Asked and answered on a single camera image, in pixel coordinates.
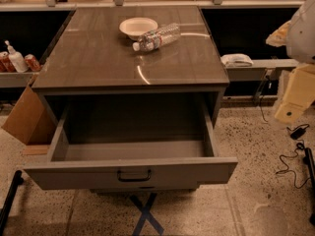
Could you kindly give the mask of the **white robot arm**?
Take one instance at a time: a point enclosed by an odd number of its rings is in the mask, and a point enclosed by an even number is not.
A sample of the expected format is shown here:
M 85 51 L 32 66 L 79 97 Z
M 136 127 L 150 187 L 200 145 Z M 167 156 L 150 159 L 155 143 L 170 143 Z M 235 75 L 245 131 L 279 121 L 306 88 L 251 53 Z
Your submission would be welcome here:
M 282 73 L 288 81 L 275 103 L 275 119 L 291 124 L 315 101 L 315 0 L 305 0 L 266 43 L 285 46 L 287 56 L 299 62 L 290 73 Z

